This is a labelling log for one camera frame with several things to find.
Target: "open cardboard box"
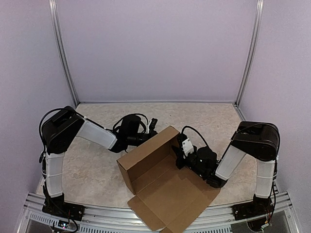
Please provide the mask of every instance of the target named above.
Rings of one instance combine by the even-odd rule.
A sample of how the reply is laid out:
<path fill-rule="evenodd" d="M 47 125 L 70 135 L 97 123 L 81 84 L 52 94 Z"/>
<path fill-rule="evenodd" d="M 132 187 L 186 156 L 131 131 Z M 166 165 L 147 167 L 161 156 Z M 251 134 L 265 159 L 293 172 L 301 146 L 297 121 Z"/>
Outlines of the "open cardboard box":
<path fill-rule="evenodd" d="M 169 126 L 117 160 L 135 196 L 128 205 L 153 231 L 183 232 L 220 192 L 187 167 L 175 166 L 172 145 L 178 130 Z"/>

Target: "marble floor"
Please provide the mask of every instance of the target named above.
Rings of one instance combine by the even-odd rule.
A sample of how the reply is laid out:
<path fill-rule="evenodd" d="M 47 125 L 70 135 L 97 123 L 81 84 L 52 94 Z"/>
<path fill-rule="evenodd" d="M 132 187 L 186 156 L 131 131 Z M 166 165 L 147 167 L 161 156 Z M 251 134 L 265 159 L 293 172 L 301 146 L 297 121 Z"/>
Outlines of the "marble floor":
<path fill-rule="evenodd" d="M 190 125 L 221 157 L 240 122 L 232 104 L 208 103 L 119 103 L 82 104 L 77 111 L 99 124 L 112 128 L 124 115 L 143 113 L 157 118 L 159 132 L 172 125 L 181 130 Z M 197 147 L 204 145 L 198 135 L 185 131 Z M 99 145 L 75 138 L 66 152 L 63 189 L 66 201 L 99 206 L 128 207 L 133 194 L 127 189 L 116 160 L 125 152 L 112 153 Z M 256 160 L 247 155 L 211 205 L 229 204 L 253 198 L 256 187 Z M 38 194 L 42 194 L 42 183 Z"/>

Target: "purple wall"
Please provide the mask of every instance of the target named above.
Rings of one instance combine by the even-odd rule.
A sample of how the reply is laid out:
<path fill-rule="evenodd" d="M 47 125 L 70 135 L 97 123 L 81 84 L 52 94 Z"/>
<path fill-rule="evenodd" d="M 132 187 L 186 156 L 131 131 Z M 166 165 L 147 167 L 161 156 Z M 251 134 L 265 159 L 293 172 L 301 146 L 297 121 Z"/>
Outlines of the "purple wall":
<path fill-rule="evenodd" d="M 41 177 L 41 117 L 72 104 L 48 1 L 0 3 L 0 222 L 13 232 L 28 192 Z"/>
<path fill-rule="evenodd" d="M 280 129 L 277 184 L 311 227 L 311 1 L 265 1 L 255 59 L 241 109 Z"/>
<path fill-rule="evenodd" d="M 256 0 L 58 1 L 80 101 L 231 101 Z"/>

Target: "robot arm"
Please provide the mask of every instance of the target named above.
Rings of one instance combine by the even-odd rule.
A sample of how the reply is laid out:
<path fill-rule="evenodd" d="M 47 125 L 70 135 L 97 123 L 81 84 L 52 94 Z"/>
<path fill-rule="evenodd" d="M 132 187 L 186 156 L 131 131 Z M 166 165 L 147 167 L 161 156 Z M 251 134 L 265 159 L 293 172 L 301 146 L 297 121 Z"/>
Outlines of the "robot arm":
<path fill-rule="evenodd" d="M 46 196 L 42 211 L 65 218 L 69 218 L 67 215 L 70 213 L 71 218 L 81 220 L 84 207 L 64 202 L 62 188 L 63 159 L 74 138 L 81 137 L 119 153 L 126 150 L 129 145 L 139 146 L 156 135 L 154 128 L 157 120 L 153 118 L 145 126 L 138 116 L 140 114 L 129 114 L 119 121 L 120 126 L 109 130 L 87 119 L 70 106 L 56 110 L 59 112 L 39 126 L 40 137 L 44 144 L 40 162 L 42 162 L 42 173 L 45 179 L 43 191 Z M 142 133 L 138 133 L 140 125 L 144 128 Z"/>
<path fill-rule="evenodd" d="M 257 185 L 253 202 L 248 206 L 236 205 L 235 217 L 236 220 L 240 220 L 264 215 L 267 210 L 272 211 L 270 195 L 276 177 L 279 148 L 279 132 L 275 125 L 241 122 L 219 161 L 217 161 L 217 154 L 209 148 L 205 140 L 206 146 L 197 149 L 182 131 L 177 141 L 179 147 L 172 146 L 177 157 L 176 166 L 179 169 L 188 166 L 214 188 L 221 188 L 226 184 L 246 154 L 255 157 Z"/>

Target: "aluminum frame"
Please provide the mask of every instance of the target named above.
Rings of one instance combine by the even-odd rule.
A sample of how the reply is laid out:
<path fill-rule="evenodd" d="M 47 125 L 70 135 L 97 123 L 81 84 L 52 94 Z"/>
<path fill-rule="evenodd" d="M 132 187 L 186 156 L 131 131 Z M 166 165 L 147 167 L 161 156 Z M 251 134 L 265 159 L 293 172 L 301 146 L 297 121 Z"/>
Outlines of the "aluminum frame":
<path fill-rule="evenodd" d="M 65 49 L 64 49 L 64 44 L 62 40 L 62 34 L 60 30 L 60 25 L 59 25 L 59 19 L 58 19 L 58 14 L 57 14 L 57 5 L 56 5 L 56 0 L 49 0 L 49 5 L 50 5 L 50 12 L 51 12 L 51 17 L 52 17 L 52 25 L 53 25 L 53 30 L 55 34 L 55 39 L 56 39 L 56 45 L 59 53 L 59 57 L 62 63 L 62 67 L 64 70 L 66 82 L 69 88 L 69 92 L 72 98 L 72 102 L 75 107 L 78 106 L 79 104 L 79 99 L 78 95 L 76 92 L 76 89 L 73 84 L 73 80 L 71 78 L 66 54 L 65 54 Z"/>
<path fill-rule="evenodd" d="M 237 106 L 237 108 L 239 108 L 243 94 L 245 92 L 247 80 L 249 78 L 250 70 L 251 70 L 252 63 L 253 63 L 254 56 L 255 56 L 256 45 L 258 41 L 258 35 L 259 35 L 259 30 L 260 30 L 261 18 L 262 18 L 263 1 L 264 0 L 257 0 L 256 16 L 255 16 L 255 22 L 254 22 L 254 27 L 253 27 L 251 44 L 250 44 L 249 51 L 248 51 L 248 56 L 246 60 L 246 66 L 244 69 L 242 82 L 241 82 L 240 89 L 237 95 L 237 99 L 235 101 L 235 105 Z"/>
<path fill-rule="evenodd" d="M 79 104 L 106 104 L 106 103 L 226 103 L 234 104 L 233 101 L 192 101 L 192 100 L 161 100 L 161 101 L 82 101 Z"/>
<path fill-rule="evenodd" d="M 240 120 L 246 121 L 246 118 L 245 118 L 244 114 L 242 113 L 242 111 L 240 110 L 240 108 L 239 108 L 235 103 L 233 104 L 233 107 L 234 107 L 235 111 L 237 112 L 237 114 L 238 114 Z"/>
<path fill-rule="evenodd" d="M 275 213 L 282 212 L 286 214 L 288 225 L 291 233 L 299 233 L 297 218 L 293 209 L 292 202 L 287 192 L 276 195 Z M 30 193 L 25 201 L 21 222 L 18 226 L 17 233 L 25 233 L 30 220 L 38 221 L 50 225 L 53 221 L 65 220 L 41 211 L 45 197 Z M 211 206 L 204 210 L 200 216 L 186 229 L 187 233 L 197 233 L 208 231 L 210 229 L 227 228 L 240 222 L 246 222 L 246 219 L 235 221 L 232 212 L 233 204 Z M 139 219 L 135 212 L 127 208 L 101 207 L 94 205 L 85 205 L 85 214 L 81 222 L 79 232 L 118 232 L 118 233 L 148 233 L 149 228 Z"/>
<path fill-rule="evenodd" d="M 248 56 L 247 56 L 246 65 L 245 65 L 244 72 L 243 72 L 243 78 L 241 81 L 241 85 L 240 85 L 240 88 L 238 90 L 237 98 L 234 101 L 234 104 L 236 105 L 236 107 L 238 109 L 239 109 L 239 105 L 241 103 L 243 94 L 245 92 L 246 83 L 247 83 L 247 80 L 249 77 L 249 73 L 250 73 L 252 62 L 253 62 L 254 55 L 255 55 L 255 50 L 256 50 L 256 45 L 257 45 L 257 40 L 258 40 L 258 35 L 259 35 L 259 29 L 260 29 L 260 24 L 261 24 L 261 18 L 262 18 L 263 3 L 264 3 L 264 0 L 257 0 L 257 7 L 256 7 L 254 27 L 253 27 L 252 37 L 251 37 L 251 44 L 250 44 L 250 48 L 248 51 Z M 52 24 L 53 24 L 53 29 L 54 29 L 54 33 L 55 33 L 55 39 L 56 39 L 56 44 L 58 47 L 59 56 L 60 56 L 60 59 L 62 62 L 62 66 L 63 66 L 66 82 L 67 82 L 67 85 L 69 88 L 69 92 L 70 92 L 70 95 L 71 95 L 71 98 L 72 98 L 72 101 L 73 101 L 75 107 L 77 107 L 80 103 L 83 103 L 83 104 L 117 103 L 117 102 L 109 102 L 109 101 L 79 102 L 78 95 L 77 95 L 76 89 L 74 87 L 74 83 L 73 83 L 73 80 L 72 80 L 72 77 L 70 74 L 68 61 L 67 61 L 66 54 L 65 54 L 65 49 L 64 49 L 64 45 L 63 45 L 61 29 L 60 29 L 60 24 L 59 24 L 59 19 L 58 19 L 58 13 L 57 13 L 56 0 L 49 0 L 49 4 L 50 4 Z M 224 101 L 224 102 L 221 102 L 221 101 L 186 101 L 186 102 L 232 103 L 233 101 Z"/>

